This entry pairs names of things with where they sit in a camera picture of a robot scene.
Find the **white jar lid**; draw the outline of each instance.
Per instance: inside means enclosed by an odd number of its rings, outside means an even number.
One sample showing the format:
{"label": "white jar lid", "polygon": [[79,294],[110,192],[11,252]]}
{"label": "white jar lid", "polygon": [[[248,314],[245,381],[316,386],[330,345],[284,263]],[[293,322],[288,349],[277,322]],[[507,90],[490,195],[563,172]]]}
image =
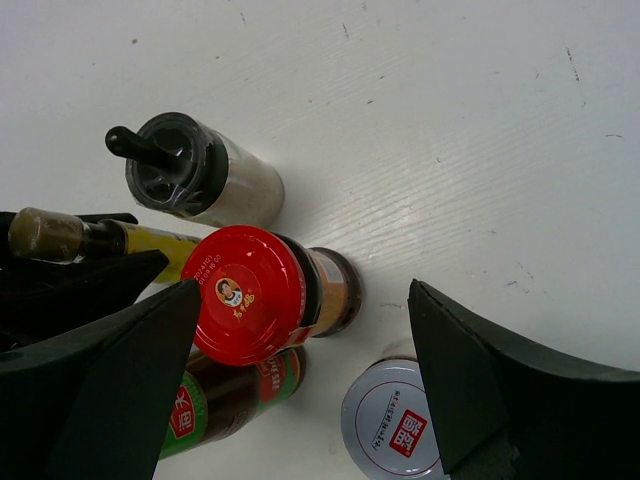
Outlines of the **white jar lid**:
{"label": "white jar lid", "polygon": [[448,478],[417,362],[387,360],[360,375],[342,403],[342,438],[372,480]]}

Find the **sauce bottle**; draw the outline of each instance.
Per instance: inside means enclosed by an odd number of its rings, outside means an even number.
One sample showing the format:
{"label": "sauce bottle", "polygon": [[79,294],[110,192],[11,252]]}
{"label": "sauce bottle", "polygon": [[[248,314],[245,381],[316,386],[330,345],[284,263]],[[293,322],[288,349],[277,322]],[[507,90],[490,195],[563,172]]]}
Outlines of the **sauce bottle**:
{"label": "sauce bottle", "polygon": [[154,280],[173,283],[199,238],[179,235],[118,220],[83,222],[74,215],[37,208],[19,211],[9,226],[9,249],[16,257],[71,263],[160,250],[169,265]]}
{"label": "sauce bottle", "polygon": [[114,127],[105,137],[127,159],[125,175],[140,205],[213,227],[266,227],[284,202],[271,166],[182,113],[163,113],[138,133]]}
{"label": "sauce bottle", "polygon": [[192,353],[178,389],[160,458],[232,435],[286,400],[306,370],[302,347],[247,367],[229,367]]}

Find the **brown jar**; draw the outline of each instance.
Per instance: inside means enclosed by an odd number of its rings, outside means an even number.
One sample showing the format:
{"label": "brown jar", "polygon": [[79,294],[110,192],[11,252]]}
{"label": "brown jar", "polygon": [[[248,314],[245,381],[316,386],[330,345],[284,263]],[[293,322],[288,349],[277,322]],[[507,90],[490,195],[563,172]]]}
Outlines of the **brown jar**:
{"label": "brown jar", "polygon": [[246,225],[202,240],[182,278],[200,284],[194,343],[235,366],[339,332],[355,318],[363,296],[358,273],[341,254]]}
{"label": "brown jar", "polygon": [[302,347],[245,367],[216,363],[202,352],[191,354],[160,458],[232,435],[293,395],[305,371]]}

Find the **red cap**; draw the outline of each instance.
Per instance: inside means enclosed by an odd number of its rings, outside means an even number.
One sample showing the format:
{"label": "red cap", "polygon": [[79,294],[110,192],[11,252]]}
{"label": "red cap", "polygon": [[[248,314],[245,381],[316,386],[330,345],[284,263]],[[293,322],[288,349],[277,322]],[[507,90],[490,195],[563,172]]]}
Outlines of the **red cap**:
{"label": "red cap", "polygon": [[194,343],[213,360],[251,365],[300,343],[304,275],[275,235],[248,226],[221,228],[198,244],[182,278],[200,284]]}

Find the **spice jar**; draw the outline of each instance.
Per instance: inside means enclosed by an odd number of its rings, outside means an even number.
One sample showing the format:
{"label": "spice jar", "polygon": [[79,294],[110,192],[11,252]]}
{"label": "spice jar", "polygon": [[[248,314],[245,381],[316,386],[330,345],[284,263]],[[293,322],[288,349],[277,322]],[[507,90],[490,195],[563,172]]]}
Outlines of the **spice jar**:
{"label": "spice jar", "polygon": [[129,190],[147,208],[213,227],[266,227],[282,208],[275,169],[183,113],[153,117],[137,134],[114,127],[105,142],[127,158]]}
{"label": "spice jar", "polygon": [[199,238],[118,220],[83,222],[74,215],[37,208],[20,210],[9,226],[8,243],[16,257],[71,263],[160,250],[169,260],[156,283],[180,280],[182,267]]}
{"label": "spice jar", "polygon": [[371,479],[449,478],[442,470],[412,340],[391,345],[342,403],[342,438]]}
{"label": "spice jar", "polygon": [[349,261],[259,228],[222,228],[189,257],[182,278],[200,284],[195,344],[227,365],[249,365],[345,328],[362,301]]}
{"label": "spice jar", "polygon": [[221,365],[201,352],[191,354],[160,458],[237,432],[293,395],[305,370],[302,347],[247,367]]}

